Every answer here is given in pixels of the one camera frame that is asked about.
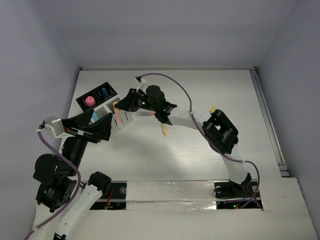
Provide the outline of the yellow marker cap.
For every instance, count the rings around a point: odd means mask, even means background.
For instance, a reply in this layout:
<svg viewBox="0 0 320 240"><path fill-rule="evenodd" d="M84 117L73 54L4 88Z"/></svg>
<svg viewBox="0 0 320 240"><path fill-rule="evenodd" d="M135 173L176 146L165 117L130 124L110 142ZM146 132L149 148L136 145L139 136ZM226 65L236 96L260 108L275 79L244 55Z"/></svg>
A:
<svg viewBox="0 0 320 240"><path fill-rule="evenodd" d="M213 113L215 110L216 110L216 107L212 107L209 112Z"/></svg>

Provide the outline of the pink-capped marker tube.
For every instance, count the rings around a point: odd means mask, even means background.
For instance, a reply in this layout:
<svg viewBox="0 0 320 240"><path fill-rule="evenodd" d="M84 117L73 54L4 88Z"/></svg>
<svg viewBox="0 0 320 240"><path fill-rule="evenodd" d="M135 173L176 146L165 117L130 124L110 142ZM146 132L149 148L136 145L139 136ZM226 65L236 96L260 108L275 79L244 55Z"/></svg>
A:
<svg viewBox="0 0 320 240"><path fill-rule="evenodd" d="M85 104L90 108L96 104L95 98L91 95L85 98Z"/></svg>

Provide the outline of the yellow marker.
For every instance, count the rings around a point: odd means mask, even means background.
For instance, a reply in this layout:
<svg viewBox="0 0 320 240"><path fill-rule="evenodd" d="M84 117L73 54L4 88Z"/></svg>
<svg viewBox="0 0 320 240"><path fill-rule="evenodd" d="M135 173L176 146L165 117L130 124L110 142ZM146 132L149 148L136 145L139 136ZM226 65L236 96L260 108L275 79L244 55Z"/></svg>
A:
<svg viewBox="0 0 320 240"><path fill-rule="evenodd" d="M161 123L160 126L161 126L162 134L166 137L167 134L168 134L168 128L167 128L167 126L166 126L164 123Z"/></svg>

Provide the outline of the light blue marker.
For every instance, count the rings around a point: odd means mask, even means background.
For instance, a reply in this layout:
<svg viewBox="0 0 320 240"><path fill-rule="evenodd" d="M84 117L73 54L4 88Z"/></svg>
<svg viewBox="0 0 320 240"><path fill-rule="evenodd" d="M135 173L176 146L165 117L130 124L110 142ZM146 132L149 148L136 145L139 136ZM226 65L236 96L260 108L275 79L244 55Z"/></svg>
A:
<svg viewBox="0 0 320 240"><path fill-rule="evenodd" d="M97 115L95 112L92 114L92 119L93 119L94 121L98 121L98 120L99 120L99 117L98 117L98 115Z"/></svg>

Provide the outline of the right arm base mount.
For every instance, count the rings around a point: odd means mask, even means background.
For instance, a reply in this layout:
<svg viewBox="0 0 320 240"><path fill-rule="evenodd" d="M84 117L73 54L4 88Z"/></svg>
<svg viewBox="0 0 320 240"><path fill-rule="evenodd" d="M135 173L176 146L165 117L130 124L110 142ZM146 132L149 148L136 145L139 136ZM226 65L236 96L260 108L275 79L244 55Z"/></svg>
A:
<svg viewBox="0 0 320 240"><path fill-rule="evenodd" d="M248 173L241 184L228 181L214 183L212 195L218 210L263 209L258 182Z"/></svg>

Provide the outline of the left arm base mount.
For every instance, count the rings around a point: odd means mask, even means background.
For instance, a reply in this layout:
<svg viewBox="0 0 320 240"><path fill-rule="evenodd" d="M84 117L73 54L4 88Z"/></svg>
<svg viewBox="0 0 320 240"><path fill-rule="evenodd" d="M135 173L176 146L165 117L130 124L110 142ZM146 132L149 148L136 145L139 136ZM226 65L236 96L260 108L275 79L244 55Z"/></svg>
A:
<svg viewBox="0 0 320 240"><path fill-rule="evenodd" d="M109 176L99 171L90 175L89 184L102 190L102 196L95 201L90 210L125 210L127 182L113 181Z"/></svg>

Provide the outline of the amber marker cap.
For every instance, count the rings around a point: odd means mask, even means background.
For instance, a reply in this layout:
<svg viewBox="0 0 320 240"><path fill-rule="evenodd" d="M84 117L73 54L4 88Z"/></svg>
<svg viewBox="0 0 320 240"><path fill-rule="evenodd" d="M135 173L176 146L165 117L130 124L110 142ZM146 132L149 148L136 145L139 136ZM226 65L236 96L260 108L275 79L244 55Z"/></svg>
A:
<svg viewBox="0 0 320 240"><path fill-rule="evenodd" d="M117 103L118 103L117 101L114 101L114 102L112 103L114 113L117 113L117 112L119 111L119 109L118 109L118 108L116 108L116 104L117 104Z"/></svg>

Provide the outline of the pink marker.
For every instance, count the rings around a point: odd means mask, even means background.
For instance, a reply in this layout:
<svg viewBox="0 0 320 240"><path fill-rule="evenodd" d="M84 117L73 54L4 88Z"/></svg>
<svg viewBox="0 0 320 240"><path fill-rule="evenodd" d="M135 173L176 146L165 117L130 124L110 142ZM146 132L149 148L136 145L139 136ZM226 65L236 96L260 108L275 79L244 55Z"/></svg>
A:
<svg viewBox="0 0 320 240"><path fill-rule="evenodd" d="M121 128L122 125L123 125L123 121L122 121L122 117L121 117L121 112L120 112L120 110L119 110L118 112L114 113L114 114L115 114L115 120L116 120L117 126L118 126L119 128Z"/></svg>

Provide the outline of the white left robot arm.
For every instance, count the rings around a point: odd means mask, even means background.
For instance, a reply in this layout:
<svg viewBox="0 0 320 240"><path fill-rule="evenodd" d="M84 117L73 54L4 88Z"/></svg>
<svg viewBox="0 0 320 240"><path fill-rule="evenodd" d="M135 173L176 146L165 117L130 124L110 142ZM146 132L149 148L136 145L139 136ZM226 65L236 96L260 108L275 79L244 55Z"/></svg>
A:
<svg viewBox="0 0 320 240"><path fill-rule="evenodd" d="M91 206L110 194L112 179L97 171L82 184L79 166L88 143L108 141L113 114L91 123L93 110L71 118L47 118L36 133L51 153L38 157L36 214L27 240L68 240Z"/></svg>

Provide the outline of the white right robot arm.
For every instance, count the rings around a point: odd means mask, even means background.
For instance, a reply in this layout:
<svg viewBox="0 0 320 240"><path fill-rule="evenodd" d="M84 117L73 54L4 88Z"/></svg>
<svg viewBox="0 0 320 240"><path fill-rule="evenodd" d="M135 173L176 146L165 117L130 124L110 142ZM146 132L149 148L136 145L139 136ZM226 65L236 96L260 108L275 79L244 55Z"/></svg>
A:
<svg viewBox="0 0 320 240"><path fill-rule="evenodd" d="M164 125L181 126L199 130L209 145L219 154L228 171L230 190L235 196L242 196L249 189L252 177L244 168L242 160L231 159L233 148L238 144L238 130L223 111L216 109L206 121L195 118L191 110L178 107L166 100L159 86L151 85L145 91L131 88L115 108L136 112L140 109L151 111Z"/></svg>

